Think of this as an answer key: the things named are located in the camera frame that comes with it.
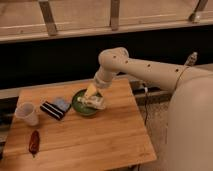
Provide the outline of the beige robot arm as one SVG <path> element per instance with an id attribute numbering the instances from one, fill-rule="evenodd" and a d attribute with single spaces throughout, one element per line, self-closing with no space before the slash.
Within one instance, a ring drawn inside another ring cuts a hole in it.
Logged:
<path id="1" fill-rule="evenodd" d="M 133 59 L 124 47 L 102 51 L 98 61 L 93 84 L 100 89 L 122 72 L 172 94 L 167 171 L 213 171 L 213 71 Z"/>

